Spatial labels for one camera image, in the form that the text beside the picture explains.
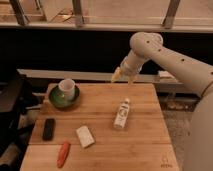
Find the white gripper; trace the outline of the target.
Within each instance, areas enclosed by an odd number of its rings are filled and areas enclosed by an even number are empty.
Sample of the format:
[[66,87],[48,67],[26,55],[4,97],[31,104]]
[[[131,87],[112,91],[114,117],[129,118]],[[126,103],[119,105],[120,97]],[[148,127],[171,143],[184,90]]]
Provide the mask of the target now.
[[136,75],[142,69],[142,62],[139,58],[125,57],[120,64],[120,68],[117,67],[115,72],[112,74],[111,82],[114,83],[119,80],[121,74],[128,76],[128,85],[134,84]]

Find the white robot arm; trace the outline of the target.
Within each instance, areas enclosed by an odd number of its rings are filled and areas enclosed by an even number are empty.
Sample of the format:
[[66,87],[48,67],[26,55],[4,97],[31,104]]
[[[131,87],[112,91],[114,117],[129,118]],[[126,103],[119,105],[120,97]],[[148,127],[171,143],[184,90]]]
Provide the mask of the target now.
[[201,100],[191,118],[182,171],[213,171],[213,66],[165,48],[158,33],[137,32],[130,47],[111,81],[127,76],[132,83],[142,66],[152,60],[198,95]]

